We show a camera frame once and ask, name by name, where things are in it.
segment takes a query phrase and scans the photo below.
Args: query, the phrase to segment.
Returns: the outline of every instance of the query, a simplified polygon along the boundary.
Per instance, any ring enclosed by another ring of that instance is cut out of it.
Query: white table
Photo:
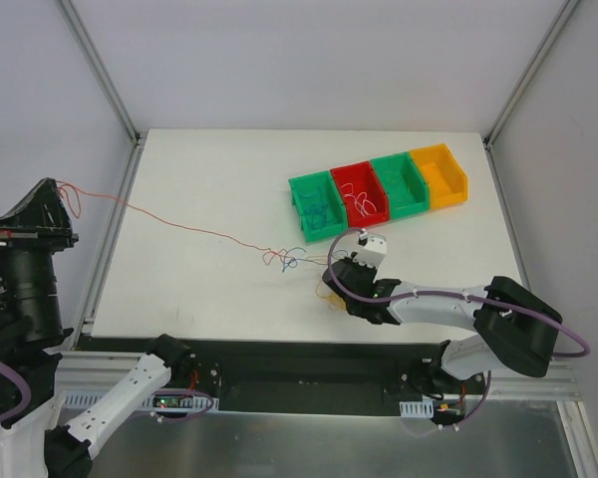
[[[130,203],[250,244],[325,254],[330,241],[305,242],[289,178],[439,142],[465,171],[469,199],[373,228],[389,243],[380,277],[448,287],[486,284],[494,275],[519,281],[477,133],[153,129]],[[278,261],[264,266],[257,251],[127,210],[92,334],[326,343],[468,335],[429,325],[378,327],[332,311],[315,295],[323,269],[301,263],[282,273]]]

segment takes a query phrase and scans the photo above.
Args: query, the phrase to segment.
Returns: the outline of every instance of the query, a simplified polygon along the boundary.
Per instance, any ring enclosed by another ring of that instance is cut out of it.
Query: plastic storage bin
[[[467,176],[445,144],[413,149],[410,156],[430,189],[430,208],[467,201]]]
[[[370,161],[388,195],[390,219],[430,209],[430,191],[410,154],[401,152]]]
[[[388,196],[369,161],[331,169],[351,227],[367,227],[390,219]]]
[[[346,208],[330,172],[293,177],[288,182],[306,241],[319,241],[348,229]]]

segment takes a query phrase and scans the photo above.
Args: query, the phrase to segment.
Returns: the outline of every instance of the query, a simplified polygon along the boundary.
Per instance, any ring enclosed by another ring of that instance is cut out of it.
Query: metal floor
[[[554,402],[490,401],[458,433],[415,436],[429,429],[399,418],[218,413],[159,425],[143,417],[114,434],[90,478],[577,476]]]

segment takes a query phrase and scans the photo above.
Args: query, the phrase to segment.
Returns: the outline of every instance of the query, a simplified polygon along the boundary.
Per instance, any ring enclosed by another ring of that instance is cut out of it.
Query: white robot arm
[[[88,476],[118,427],[170,382],[174,369],[188,374],[191,368],[190,350],[163,335],[101,400],[66,425],[49,430],[54,425],[52,398],[9,428],[0,426],[0,478]]]
[[[363,230],[358,245],[358,251],[331,263],[323,275],[350,315],[373,324],[426,323],[474,332],[463,341],[442,344],[438,371],[457,380],[502,367],[545,376],[558,335],[554,325],[488,304],[536,312],[560,325],[560,315],[529,291],[505,277],[467,289],[425,287],[396,279],[375,281],[388,242]]]

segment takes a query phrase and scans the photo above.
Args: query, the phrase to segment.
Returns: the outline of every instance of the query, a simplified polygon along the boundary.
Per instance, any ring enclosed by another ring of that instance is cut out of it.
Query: red wire
[[[255,249],[259,252],[263,252],[263,256],[262,256],[263,262],[267,266],[270,265],[270,263],[272,262],[272,260],[275,257],[278,257],[282,263],[283,263],[284,259],[288,258],[288,256],[286,255],[288,253],[288,251],[286,249],[280,249],[279,251],[275,251],[269,247],[260,247],[260,246],[255,246],[253,244],[248,244],[246,242],[240,241],[239,239],[237,239],[235,237],[232,237],[228,234],[223,234],[221,232],[209,231],[207,229],[201,229],[198,227],[184,226],[183,224],[177,224],[176,222],[170,222],[165,219],[162,219],[161,217],[157,216],[156,214],[153,214],[152,212],[149,212],[140,207],[133,206],[132,204],[129,204],[128,202],[124,201],[123,199],[118,198],[117,196],[113,196],[111,194],[99,194],[99,193],[95,193],[95,192],[88,192],[88,191],[85,191],[84,189],[79,188],[75,184],[71,184],[70,182],[66,182],[66,181],[58,181],[58,184],[59,184],[58,191],[60,192],[61,197],[63,199],[65,199],[65,201],[67,202],[67,205],[69,206],[69,209],[71,210],[71,212],[73,213],[73,215],[75,216],[76,219],[79,219],[80,215],[82,214],[82,203],[80,202],[80,194],[84,194],[85,196],[90,196],[90,197],[103,197],[105,199],[111,199],[113,201],[116,201],[117,203],[122,204],[134,211],[141,212],[141,213],[143,213],[143,214],[145,214],[145,215],[147,215],[147,216],[149,216],[167,226],[176,227],[178,229],[184,229],[186,231],[201,232],[203,234],[210,234],[212,236],[230,239],[231,241],[236,242],[240,246],[247,247],[250,249]],[[67,192],[67,188],[73,189],[73,192],[75,193],[76,197],[78,198],[78,212],[77,213],[73,208],[73,204],[71,202],[71,196]],[[267,259],[269,254],[271,254],[272,257],[270,259]]]
[[[197,380],[199,379],[199,374],[197,370],[194,370],[192,375],[190,376],[190,387],[189,390],[195,390],[195,386],[197,385]]]
[[[467,395],[467,387],[464,383],[460,385],[460,400],[458,403],[460,404],[460,409],[463,413],[465,413],[465,396]]]

